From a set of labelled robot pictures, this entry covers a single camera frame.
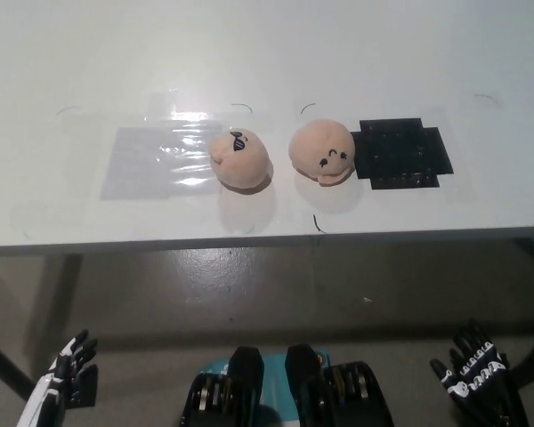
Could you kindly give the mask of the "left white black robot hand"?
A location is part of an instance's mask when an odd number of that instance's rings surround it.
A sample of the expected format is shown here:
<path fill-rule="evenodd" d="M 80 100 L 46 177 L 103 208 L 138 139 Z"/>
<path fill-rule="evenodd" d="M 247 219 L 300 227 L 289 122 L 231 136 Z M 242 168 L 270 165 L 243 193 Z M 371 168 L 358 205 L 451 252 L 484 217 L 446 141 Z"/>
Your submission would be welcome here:
<path fill-rule="evenodd" d="M 37 381 L 17 427 L 61 427 L 67 411 L 95 406 L 97 344 L 86 329 L 68 341 Z"/>

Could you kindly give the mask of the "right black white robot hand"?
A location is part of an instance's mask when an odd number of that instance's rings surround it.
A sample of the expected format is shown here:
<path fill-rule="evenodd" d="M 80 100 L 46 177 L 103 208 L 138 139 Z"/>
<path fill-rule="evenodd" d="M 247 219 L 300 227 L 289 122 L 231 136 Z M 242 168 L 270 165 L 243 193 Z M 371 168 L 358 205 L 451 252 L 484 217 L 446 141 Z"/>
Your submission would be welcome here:
<path fill-rule="evenodd" d="M 452 367 L 431 359 L 430 366 L 449 397 L 477 426 L 529 424 L 508 361 L 473 319 L 453 336 Z"/>

